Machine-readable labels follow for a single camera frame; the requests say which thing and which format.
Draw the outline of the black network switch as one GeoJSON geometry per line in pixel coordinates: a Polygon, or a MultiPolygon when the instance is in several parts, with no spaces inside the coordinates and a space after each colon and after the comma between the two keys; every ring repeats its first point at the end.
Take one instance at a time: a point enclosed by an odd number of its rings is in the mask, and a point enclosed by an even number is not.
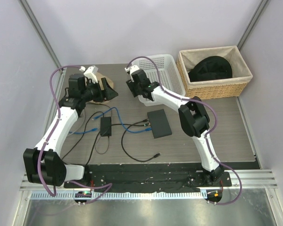
{"type": "Polygon", "coordinates": [[[155,139],[172,135],[164,109],[147,112],[153,137],[155,139]]]}

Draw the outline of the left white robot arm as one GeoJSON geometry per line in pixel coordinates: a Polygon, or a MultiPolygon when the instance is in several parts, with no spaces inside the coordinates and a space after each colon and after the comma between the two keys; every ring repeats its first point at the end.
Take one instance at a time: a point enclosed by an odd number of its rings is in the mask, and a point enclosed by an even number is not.
{"type": "Polygon", "coordinates": [[[63,143],[88,102],[103,103],[117,97],[112,83],[100,73],[72,74],[66,94],[58,102],[56,116],[47,132],[34,148],[24,151],[23,159],[30,183],[61,186],[74,180],[87,187],[91,176],[82,165],[65,164],[60,157],[63,143]]]}

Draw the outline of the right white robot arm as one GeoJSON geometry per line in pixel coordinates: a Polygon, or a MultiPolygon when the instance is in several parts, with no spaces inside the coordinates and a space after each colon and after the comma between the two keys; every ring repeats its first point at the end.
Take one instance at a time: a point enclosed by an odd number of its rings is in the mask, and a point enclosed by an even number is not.
{"type": "Polygon", "coordinates": [[[198,97],[187,98],[166,89],[157,81],[151,82],[145,71],[137,66],[127,67],[125,71],[130,75],[126,84],[134,97],[142,96],[179,114],[182,130],[193,139],[200,155],[204,182],[209,186],[219,183],[224,167],[212,145],[209,134],[210,119],[205,104],[198,97]]]}

